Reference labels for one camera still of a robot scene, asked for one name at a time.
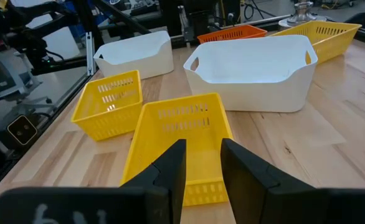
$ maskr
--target plastic basket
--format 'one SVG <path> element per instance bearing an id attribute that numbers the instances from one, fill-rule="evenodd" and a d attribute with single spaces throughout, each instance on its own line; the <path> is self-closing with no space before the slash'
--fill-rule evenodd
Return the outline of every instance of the plastic basket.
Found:
<path id="1" fill-rule="evenodd" d="M 143 104 L 139 71 L 85 85 L 71 122 L 98 141 L 134 131 Z"/>
<path id="2" fill-rule="evenodd" d="M 267 31 L 251 25 L 237 26 L 230 29 L 224 29 L 210 34 L 197 36 L 201 44 L 219 40 L 235 40 L 253 37 L 264 37 Z"/>
<path id="3" fill-rule="evenodd" d="M 290 35 L 201 44 L 184 70 L 192 94 L 217 92 L 226 110 L 294 112 L 306 102 L 316 63 L 308 38 Z"/>
<path id="4" fill-rule="evenodd" d="M 292 34 L 307 36 L 318 56 L 318 63 L 322 63 L 345 53 L 360 27 L 359 24 L 311 21 L 271 36 Z"/>
<path id="5" fill-rule="evenodd" d="M 232 138 L 217 93 L 145 104 L 121 184 L 144 170 L 178 139 L 187 139 L 184 206 L 228 201 L 222 179 L 222 138 Z"/>
<path id="6" fill-rule="evenodd" d="M 174 69 L 171 40 L 166 31 L 102 45 L 94 59 L 105 77 L 139 70 L 141 79 L 145 79 Z"/>

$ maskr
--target orange basket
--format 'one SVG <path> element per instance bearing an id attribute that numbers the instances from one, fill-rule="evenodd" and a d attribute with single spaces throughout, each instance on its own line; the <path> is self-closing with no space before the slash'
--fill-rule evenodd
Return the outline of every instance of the orange basket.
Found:
<path id="1" fill-rule="evenodd" d="M 246 39 L 253 37 L 264 37 L 267 33 L 266 30 L 259 29 L 251 25 L 237 26 L 230 29 L 224 29 L 210 34 L 204 34 L 197 36 L 201 44 L 211 41 L 219 40 L 235 40 Z"/>

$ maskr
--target white basket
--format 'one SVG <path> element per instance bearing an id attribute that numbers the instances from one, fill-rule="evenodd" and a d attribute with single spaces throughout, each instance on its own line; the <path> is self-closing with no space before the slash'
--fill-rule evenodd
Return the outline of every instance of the white basket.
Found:
<path id="1" fill-rule="evenodd" d="M 184 69 L 192 94 L 218 92 L 226 110 L 294 112 L 317 61 L 307 37 L 286 35 L 201 44 Z"/>
<path id="2" fill-rule="evenodd" d="M 94 59 L 106 77 L 139 70 L 144 79 L 174 69 L 170 36 L 166 31 L 105 44 L 95 53 Z"/>

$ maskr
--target basket handle hole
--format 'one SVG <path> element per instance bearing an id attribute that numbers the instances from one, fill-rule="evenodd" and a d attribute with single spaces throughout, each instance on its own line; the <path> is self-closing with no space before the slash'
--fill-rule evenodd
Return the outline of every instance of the basket handle hole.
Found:
<path id="1" fill-rule="evenodd" d="M 192 65 L 191 65 L 191 70 L 193 72 L 195 72 L 195 70 L 198 68 L 199 66 L 199 58 L 196 57 L 195 60 L 193 61 Z"/>
<path id="2" fill-rule="evenodd" d="M 311 64 L 311 57 L 310 57 L 310 55 L 308 54 L 308 51 L 306 51 L 306 64 L 307 64 L 307 65 Z"/>

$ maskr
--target wooden table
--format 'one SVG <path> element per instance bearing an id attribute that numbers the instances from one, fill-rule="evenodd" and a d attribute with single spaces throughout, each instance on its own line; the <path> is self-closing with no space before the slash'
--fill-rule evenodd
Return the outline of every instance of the wooden table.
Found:
<path id="1" fill-rule="evenodd" d="M 172 73 L 142 81 L 144 101 L 191 95 L 183 70 L 189 49 L 176 49 Z M 74 99 L 0 183 L 117 187 L 133 133 L 91 140 L 70 122 Z M 297 113 L 227 112 L 235 140 L 315 187 L 365 188 L 365 44 L 317 66 Z M 181 223 L 235 223 L 229 203 L 184 208 Z"/>

